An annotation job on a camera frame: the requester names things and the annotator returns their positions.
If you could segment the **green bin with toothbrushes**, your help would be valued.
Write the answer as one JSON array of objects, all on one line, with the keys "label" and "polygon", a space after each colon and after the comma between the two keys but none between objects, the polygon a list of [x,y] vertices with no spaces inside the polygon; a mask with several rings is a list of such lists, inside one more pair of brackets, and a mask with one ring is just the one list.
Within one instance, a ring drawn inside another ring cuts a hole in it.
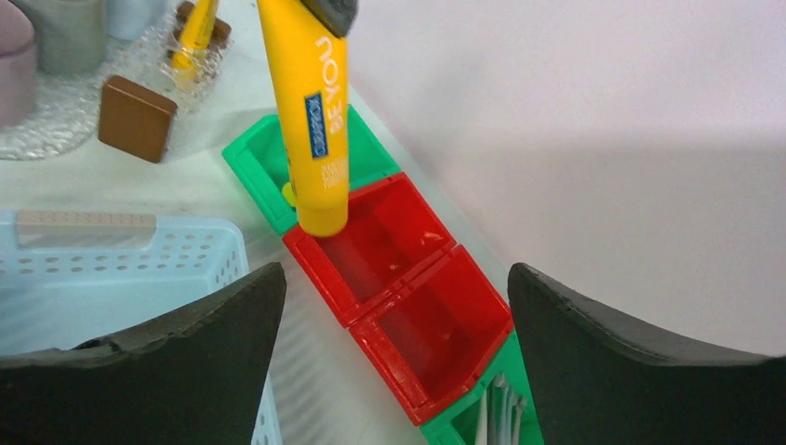
[{"label": "green bin with toothbrushes", "polygon": [[420,431],[429,444],[543,445],[516,333],[510,334],[473,389]]}]

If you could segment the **yellow toothpaste tube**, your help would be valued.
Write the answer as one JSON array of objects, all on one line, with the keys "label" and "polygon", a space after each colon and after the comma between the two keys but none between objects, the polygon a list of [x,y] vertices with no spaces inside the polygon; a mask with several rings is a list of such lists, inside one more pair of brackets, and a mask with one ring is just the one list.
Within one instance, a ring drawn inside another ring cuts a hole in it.
[{"label": "yellow toothpaste tube", "polygon": [[298,224],[336,235],[349,211],[348,41],[300,1],[258,9]]},{"label": "yellow toothpaste tube", "polygon": [[171,56],[171,68],[179,79],[190,80],[196,75],[197,60],[209,46],[219,4],[219,0],[199,0],[193,5]]}]

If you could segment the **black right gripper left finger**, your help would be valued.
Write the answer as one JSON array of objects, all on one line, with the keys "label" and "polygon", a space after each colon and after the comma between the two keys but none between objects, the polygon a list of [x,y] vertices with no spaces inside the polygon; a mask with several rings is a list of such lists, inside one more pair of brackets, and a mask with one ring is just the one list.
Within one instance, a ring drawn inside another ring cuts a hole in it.
[{"label": "black right gripper left finger", "polygon": [[280,443],[267,376],[286,289],[272,262],[73,349],[3,358],[2,442]]}]

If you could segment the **green bin with toothpaste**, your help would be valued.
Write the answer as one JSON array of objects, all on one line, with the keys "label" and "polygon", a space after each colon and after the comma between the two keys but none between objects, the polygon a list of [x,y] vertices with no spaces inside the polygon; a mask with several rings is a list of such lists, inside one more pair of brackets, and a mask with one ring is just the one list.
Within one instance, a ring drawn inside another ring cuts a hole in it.
[{"label": "green bin with toothpaste", "polygon": [[[222,156],[260,209],[271,228],[282,236],[297,224],[296,211],[285,200],[289,181],[279,117],[264,115],[227,146]],[[352,190],[400,171],[360,113],[349,108],[349,179]]]}]

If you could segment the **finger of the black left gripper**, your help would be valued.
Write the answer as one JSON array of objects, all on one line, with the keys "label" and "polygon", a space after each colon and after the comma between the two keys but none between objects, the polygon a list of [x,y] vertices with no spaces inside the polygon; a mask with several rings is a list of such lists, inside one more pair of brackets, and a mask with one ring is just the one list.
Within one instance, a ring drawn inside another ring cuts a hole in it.
[{"label": "finger of the black left gripper", "polygon": [[358,0],[303,0],[303,5],[336,38],[349,35],[359,10]]}]

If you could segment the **glass jar with brown lid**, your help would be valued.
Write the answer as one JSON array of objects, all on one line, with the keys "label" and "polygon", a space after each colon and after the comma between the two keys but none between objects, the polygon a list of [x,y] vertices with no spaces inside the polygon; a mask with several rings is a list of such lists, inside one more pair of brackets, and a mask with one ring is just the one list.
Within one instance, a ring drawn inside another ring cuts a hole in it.
[{"label": "glass jar with brown lid", "polygon": [[120,75],[101,89],[97,138],[151,163],[163,160],[178,110],[176,102]]}]

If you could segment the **light blue plastic basket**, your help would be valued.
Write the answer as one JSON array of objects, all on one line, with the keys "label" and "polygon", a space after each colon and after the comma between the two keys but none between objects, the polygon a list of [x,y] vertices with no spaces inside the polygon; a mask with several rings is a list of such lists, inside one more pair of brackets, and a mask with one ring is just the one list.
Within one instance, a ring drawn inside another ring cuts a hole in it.
[{"label": "light blue plastic basket", "polygon": [[255,270],[239,229],[222,219],[5,210],[1,361],[73,349]]}]

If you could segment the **pink ceramic mug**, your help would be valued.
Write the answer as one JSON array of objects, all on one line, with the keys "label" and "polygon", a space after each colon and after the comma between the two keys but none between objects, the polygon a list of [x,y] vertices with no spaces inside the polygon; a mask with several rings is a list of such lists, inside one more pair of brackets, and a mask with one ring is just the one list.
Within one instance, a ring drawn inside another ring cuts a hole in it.
[{"label": "pink ceramic mug", "polygon": [[35,30],[11,1],[1,0],[1,127],[21,123],[34,109]]}]

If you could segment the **light blue ceramic mug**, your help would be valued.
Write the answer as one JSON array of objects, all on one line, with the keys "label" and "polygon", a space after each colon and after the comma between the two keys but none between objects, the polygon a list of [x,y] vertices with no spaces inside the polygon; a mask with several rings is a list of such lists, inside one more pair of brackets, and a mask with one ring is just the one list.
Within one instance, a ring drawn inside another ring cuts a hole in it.
[{"label": "light blue ceramic mug", "polygon": [[165,0],[107,0],[108,35],[133,41],[165,12]]}]

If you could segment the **grey ceramic mug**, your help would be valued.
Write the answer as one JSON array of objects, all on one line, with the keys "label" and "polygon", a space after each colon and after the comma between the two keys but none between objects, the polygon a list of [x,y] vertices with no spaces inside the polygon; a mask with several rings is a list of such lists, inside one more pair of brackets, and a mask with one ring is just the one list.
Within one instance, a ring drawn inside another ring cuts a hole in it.
[{"label": "grey ceramic mug", "polygon": [[14,0],[36,35],[38,69],[53,75],[97,70],[108,34],[104,0]]}]

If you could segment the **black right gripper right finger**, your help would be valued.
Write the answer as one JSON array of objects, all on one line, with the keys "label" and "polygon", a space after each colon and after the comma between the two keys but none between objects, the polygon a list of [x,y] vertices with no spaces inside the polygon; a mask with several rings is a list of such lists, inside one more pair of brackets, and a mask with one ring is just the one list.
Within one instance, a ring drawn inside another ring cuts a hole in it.
[{"label": "black right gripper right finger", "polygon": [[507,294],[549,444],[781,444],[785,360],[686,337],[524,263]]}]

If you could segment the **red plastic bin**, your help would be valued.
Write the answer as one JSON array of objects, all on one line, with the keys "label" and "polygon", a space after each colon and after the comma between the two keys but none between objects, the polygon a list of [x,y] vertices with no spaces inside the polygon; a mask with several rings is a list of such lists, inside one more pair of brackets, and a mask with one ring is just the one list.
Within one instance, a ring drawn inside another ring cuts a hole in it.
[{"label": "red plastic bin", "polygon": [[422,426],[467,394],[513,329],[507,305],[403,172],[353,191],[337,235],[284,243]]}]

